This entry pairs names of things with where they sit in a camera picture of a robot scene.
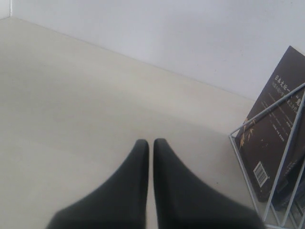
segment white wire magazine rack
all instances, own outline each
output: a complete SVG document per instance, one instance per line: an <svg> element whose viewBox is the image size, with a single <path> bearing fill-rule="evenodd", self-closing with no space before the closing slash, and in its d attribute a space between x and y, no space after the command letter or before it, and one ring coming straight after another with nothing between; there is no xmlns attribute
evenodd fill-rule
<svg viewBox="0 0 305 229"><path fill-rule="evenodd" d="M256 116L254 116L253 118L251 118L250 120L246 121L243 125L241 125L240 127L238 127L236 130L234 130L233 132L230 133L229 138L230 141L232 143L232 146L234 148L235 154L237 156L238 162L240 164L241 170L243 172L254 208L256 210L256 212L261 216L263 222L265 223L266 227L271 228L271 229L301 229L303 228L304 225L304 221L305 221L305 214L304 214L304 210L301 209L296 203L295 203L295 195L296 195L296 191L297 188L299 186L302 174L303 174L303 170L305 167L305 160L302 164L301 170L299 172L298 178L296 180L295 183L295 187L293 189L293 192L291 194L291 198L289 200L288 206L286 208L286 210L282 211L282 212L277 212L275 210L275 208L272 205L272 198L274 196L275 193L275 188L277 186L277 183L279 181L279 177L290 147L290 144L292 142L292 139L294 137L294 135L296 134L296 129L300 123L300 119L302 117L302 113L303 113L303 108L305 105L305 92L303 94L299 109L297 111L296 117L295 117L295 121L293 123L293 126L291 128L291 132L289 135L289 138L287 140L287 144L286 147L284 149L284 153L279 165L279 168L277 170L275 179L274 179L274 183L271 189L271 193L269 196L269 199L267 201L267 203L259 203L251 181L249 179L249 176L247 174L247 171L245 169L244 163L242 161L239 149L235 143L235 134L242 129L244 126L250 124L253 120L261 117L264 114L267 114L269 112L271 112L274 108L276 108L278 105L280 105L281 103L285 102L286 100L288 100L291 96L293 96L295 93L297 93L298 91L300 91L301 89L305 88L305 83L300 85L299 87L295 88L293 91L291 91L290 93L288 93L287 95L285 95L284 97L282 97L281 99L279 99L278 101L276 101L274 104L272 104L271 106L269 106L268 108L264 109L262 112L260 112L259 114L257 114Z"/></svg>

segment beige floor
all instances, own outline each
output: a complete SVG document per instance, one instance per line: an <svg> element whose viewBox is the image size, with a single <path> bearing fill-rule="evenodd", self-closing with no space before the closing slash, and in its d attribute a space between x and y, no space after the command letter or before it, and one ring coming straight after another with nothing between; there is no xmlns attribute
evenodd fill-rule
<svg viewBox="0 0 305 229"><path fill-rule="evenodd" d="M42 27L1 20L0 228L44 228L55 211L105 181L138 138L151 145L167 138L202 180L251 206L227 134L252 104ZM149 229L157 228L152 187Z"/></svg>

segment magazine rack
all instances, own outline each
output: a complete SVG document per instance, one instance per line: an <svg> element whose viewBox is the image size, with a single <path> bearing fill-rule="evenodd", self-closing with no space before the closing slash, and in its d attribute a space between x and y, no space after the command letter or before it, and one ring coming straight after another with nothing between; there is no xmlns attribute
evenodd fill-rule
<svg viewBox="0 0 305 229"><path fill-rule="evenodd" d="M236 134L236 132L238 132L244 126L246 126L247 124L250 124L253 120L261 117L262 115L265 115L265 114L269 113L274 108L276 108L278 105L280 105L281 103L285 102L287 99L289 99L291 96L293 96L295 93L297 93L298 91L300 91L304 87L305 87L305 83L300 85L299 87L295 88L293 91L291 91L290 93L288 93L287 95L285 95L284 97L282 97L281 99L276 101L274 104L272 104L268 108L264 109L261 113L257 114L255 117L253 117L250 120L246 121L243 125L238 127L236 130L234 130L229 135L230 141L232 143L232 146L234 148L234 151L235 151L235 154L237 156L238 162L240 164L241 170L243 172L243 175L244 175L244 178L245 178L248 190L250 192L250 196L251 196L254 208L257 211L257 213L262 217L262 220L265 223L266 227L272 228L272 229L301 229L303 227L304 221L305 221L304 211L301 210L296 205L296 203L294 202L296 191L297 191L297 188L298 188L298 185L300 183L301 176L303 174L303 170L304 170L304 167L305 167L305 160L304 160L304 162L302 164L301 170L299 172L299 176L298 176L298 178L296 180L295 187L294 187L293 192L291 194L291 198L289 200L289 203L288 203L288 206L287 206L286 210L283 211L282 213L276 212L276 210L274 209L274 207L272 205L272 202L271 202L272 198L273 198L273 195L275 193L275 188L277 186L277 183L278 183L278 180L279 180L279 177L280 177L283 165L284 165L284 161L285 161L287 152L289 150L289 147L290 147L290 144L292 142L292 139L293 139L294 135L296 134L296 129L297 129L297 126L299 125L299 121L300 121L300 119L302 117L302 113L303 113L302 111L303 111L303 107L305 105L305 92L303 94L303 97L302 97L299 109L298 109L296 117L295 117L295 121L293 123L293 126L292 126L292 129L291 129L289 138L287 140L287 144L286 144L286 147L285 147L285 150L284 150L284 153L283 153L283 156L282 156L279 168L277 170L277 173L276 173L276 176L275 176L275 179L274 179L274 183L273 183L273 186L272 186L272 189L271 189L271 193L270 193L269 199L268 199L267 203L264 204L264 206L262 208L259 208L259 205L261 205L262 203L258 203L258 201L256 199L256 196L255 196L252 184L250 182L249 176L247 175L247 171L246 171L246 169L244 167L244 163L243 163L243 161L241 159L239 148L238 148L238 146L235 143L235 137L236 136L234 136L234 135ZM275 218L273 223L268 222L268 220L269 220L268 213L270 212L270 209L271 209L271 212L273 213L273 216Z"/></svg>

